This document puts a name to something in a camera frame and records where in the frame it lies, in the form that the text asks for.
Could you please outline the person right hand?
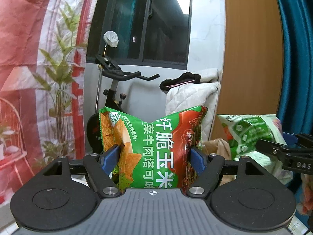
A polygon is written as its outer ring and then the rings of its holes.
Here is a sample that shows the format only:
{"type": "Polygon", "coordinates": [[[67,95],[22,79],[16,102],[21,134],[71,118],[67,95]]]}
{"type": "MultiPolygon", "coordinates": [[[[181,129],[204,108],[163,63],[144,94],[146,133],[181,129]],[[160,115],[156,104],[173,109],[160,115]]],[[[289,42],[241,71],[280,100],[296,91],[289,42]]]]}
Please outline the person right hand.
{"type": "Polygon", "coordinates": [[[301,174],[302,195],[299,212],[308,215],[312,211],[312,175],[301,174]]]}

